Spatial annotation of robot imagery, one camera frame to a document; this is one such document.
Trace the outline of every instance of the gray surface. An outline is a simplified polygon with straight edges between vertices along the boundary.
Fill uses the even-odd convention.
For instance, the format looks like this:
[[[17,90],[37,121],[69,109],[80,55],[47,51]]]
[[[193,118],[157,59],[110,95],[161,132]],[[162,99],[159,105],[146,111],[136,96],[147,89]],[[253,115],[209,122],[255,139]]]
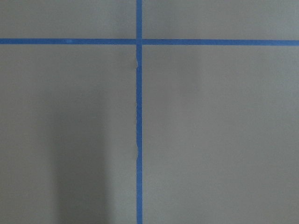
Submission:
[[[299,223],[299,48],[145,46],[145,224]]]
[[[143,37],[299,39],[297,0],[143,0]]]
[[[1,38],[135,38],[135,0],[1,0]]]
[[[135,47],[0,51],[0,223],[135,223]]]

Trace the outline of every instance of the gray wall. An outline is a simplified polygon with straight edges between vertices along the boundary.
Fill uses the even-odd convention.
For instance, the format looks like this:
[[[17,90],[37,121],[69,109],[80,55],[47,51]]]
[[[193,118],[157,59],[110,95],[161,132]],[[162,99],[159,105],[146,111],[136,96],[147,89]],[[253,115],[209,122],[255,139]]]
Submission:
[[[298,65],[290,47],[144,47],[144,223],[298,223]]]
[[[134,46],[0,51],[0,223],[134,223]]]

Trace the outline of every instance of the blue painter's tape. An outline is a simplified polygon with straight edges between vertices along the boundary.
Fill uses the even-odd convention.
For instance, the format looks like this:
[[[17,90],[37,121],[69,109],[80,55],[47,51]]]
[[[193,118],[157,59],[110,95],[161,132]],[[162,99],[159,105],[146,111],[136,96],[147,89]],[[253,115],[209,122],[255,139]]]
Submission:
[[[111,44],[111,45],[135,45],[135,39],[36,39],[36,38],[23,38],[0,39],[0,44]]]
[[[136,222],[142,224],[142,0],[136,0]]]
[[[143,39],[143,45],[299,46],[296,40]]]

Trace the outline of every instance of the blue tape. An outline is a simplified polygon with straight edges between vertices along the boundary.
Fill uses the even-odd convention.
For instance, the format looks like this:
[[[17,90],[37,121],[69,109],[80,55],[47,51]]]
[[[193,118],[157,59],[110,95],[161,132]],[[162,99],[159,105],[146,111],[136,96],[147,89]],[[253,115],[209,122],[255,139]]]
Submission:
[[[143,45],[299,46],[296,40],[143,39]]]
[[[111,44],[111,45],[235,45],[299,46],[297,40],[217,40],[217,39],[142,39],[142,20],[138,19],[137,39],[48,39],[2,38],[0,44]]]
[[[4,38],[0,44],[131,44],[135,45],[135,39],[35,39],[35,38]]]
[[[142,0],[136,0],[136,221],[142,224]]]

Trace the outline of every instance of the vertical tape strip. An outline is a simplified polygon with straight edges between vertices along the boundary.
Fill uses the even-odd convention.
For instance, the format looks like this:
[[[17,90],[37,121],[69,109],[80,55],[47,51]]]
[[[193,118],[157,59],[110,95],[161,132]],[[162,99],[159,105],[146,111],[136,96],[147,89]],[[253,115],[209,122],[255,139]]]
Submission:
[[[136,220],[142,224],[142,0],[136,0]]]

